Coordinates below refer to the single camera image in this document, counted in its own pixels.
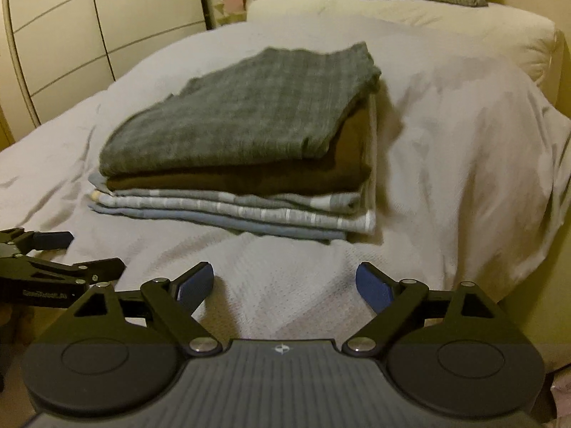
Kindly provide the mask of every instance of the blue gripper pad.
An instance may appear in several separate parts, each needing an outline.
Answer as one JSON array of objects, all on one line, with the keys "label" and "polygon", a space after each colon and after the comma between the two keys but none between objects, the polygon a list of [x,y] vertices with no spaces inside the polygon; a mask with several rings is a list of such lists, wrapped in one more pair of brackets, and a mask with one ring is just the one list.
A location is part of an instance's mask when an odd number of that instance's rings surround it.
[{"label": "blue gripper pad", "polygon": [[379,280],[365,265],[357,268],[355,276],[357,291],[375,313],[381,313],[395,300],[389,285]]},{"label": "blue gripper pad", "polygon": [[192,314],[212,291],[214,286],[214,270],[212,265],[205,264],[198,272],[182,283],[176,294],[178,302],[184,310]]}]

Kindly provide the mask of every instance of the white pillow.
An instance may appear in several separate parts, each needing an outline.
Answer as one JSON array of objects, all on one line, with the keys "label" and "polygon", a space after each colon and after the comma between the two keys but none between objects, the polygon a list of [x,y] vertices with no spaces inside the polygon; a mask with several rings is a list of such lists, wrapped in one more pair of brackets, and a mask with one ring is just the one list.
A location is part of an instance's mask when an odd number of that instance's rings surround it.
[{"label": "white pillow", "polygon": [[248,21],[302,13],[362,15],[475,37],[515,62],[552,104],[557,101],[563,34],[546,17],[495,3],[469,8],[426,0],[252,0]]}]

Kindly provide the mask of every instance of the wardrobe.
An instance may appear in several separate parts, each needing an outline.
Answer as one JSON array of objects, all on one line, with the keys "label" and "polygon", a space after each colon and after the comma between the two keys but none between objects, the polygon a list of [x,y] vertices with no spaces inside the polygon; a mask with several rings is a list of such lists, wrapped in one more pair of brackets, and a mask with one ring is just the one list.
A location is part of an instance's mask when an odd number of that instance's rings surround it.
[{"label": "wardrobe", "polygon": [[211,27],[208,0],[2,0],[0,101],[14,138]]}]

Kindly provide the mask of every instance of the wrinkled sheet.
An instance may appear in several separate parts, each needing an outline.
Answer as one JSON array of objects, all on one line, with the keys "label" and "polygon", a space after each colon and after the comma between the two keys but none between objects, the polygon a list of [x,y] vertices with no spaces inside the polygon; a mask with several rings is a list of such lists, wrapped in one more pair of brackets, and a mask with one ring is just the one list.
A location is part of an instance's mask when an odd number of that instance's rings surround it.
[{"label": "wrinkled sheet", "polygon": [[[383,72],[374,235],[327,244],[87,207],[87,177],[112,130],[189,78],[267,46],[327,52],[359,41]],[[355,288],[362,261],[433,289],[472,280],[494,300],[535,270],[569,205],[570,132],[518,67],[460,35],[355,16],[234,24],[155,53],[0,153],[0,224],[71,231],[54,257],[67,264],[121,257],[118,289],[209,261],[215,288],[195,318],[223,341],[342,342],[372,317]]]}]

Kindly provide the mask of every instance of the wardrobe door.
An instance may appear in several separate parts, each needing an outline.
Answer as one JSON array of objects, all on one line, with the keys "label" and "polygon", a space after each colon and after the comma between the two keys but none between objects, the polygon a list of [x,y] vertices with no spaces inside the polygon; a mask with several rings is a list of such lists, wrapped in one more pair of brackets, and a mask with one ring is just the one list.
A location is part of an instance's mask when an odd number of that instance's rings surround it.
[{"label": "wardrobe door", "polygon": [[206,30],[201,0],[95,0],[115,78],[154,51]]},{"label": "wardrobe door", "polygon": [[94,0],[8,0],[31,103],[44,123],[113,82]]}]

